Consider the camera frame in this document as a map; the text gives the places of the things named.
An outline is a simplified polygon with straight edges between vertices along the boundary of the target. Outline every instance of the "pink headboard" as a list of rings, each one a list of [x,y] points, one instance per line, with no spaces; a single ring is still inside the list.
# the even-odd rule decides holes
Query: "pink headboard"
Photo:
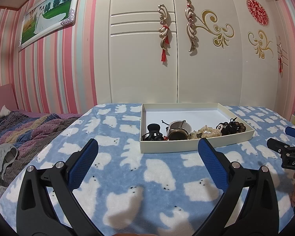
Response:
[[[6,105],[10,111],[18,109],[16,105],[12,84],[3,85],[0,87],[0,111],[2,106]]]

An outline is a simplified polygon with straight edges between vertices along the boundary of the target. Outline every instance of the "wall outlet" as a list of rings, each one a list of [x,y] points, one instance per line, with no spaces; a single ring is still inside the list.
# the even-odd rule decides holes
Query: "wall outlet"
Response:
[[[295,125],[295,115],[292,114],[290,121],[293,125]]]

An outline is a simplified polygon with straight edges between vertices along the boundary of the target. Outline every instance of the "metal screw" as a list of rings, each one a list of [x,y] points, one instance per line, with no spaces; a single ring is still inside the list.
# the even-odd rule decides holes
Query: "metal screw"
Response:
[[[59,161],[56,163],[56,168],[60,169],[64,166],[64,163],[62,161]]]
[[[238,163],[238,162],[233,162],[232,164],[231,164],[231,166],[233,167],[233,168],[235,168],[235,169],[238,169],[238,168],[240,168],[240,164]]]
[[[268,172],[268,171],[269,171],[268,167],[266,167],[266,166],[262,166],[262,167],[261,167],[261,170],[262,170],[263,172]]]
[[[34,170],[34,166],[28,166],[28,167],[27,167],[27,171],[28,171],[28,172],[32,172],[33,170]]]

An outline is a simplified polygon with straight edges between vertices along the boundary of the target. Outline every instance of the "bride in white dress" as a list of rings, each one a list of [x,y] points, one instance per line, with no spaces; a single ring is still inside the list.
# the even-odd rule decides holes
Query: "bride in white dress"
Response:
[[[37,18],[37,23],[36,23],[34,34],[38,34],[41,31],[47,29],[48,27],[60,22],[66,16],[66,13],[61,13],[61,14],[54,16],[52,18],[49,18],[49,19],[44,18],[44,16],[43,16],[44,8],[45,8],[45,6],[43,6],[42,8],[39,9],[39,16]]]

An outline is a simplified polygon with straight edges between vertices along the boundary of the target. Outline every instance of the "blue gripper pad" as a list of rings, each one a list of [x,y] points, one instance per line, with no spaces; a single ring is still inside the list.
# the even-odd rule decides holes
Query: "blue gripper pad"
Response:
[[[292,127],[286,127],[285,128],[285,134],[292,136],[295,138],[295,128]]]
[[[205,138],[199,140],[198,152],[216,187],[222,189],[223,192],[226,192],[228,188],[228,173],[217,158],[217,152]]]
[[[67,185],[70,191],[80,187],[97,154],[98,143],[95,139],[90,139],[81,151],[73,153],[66,161]]]

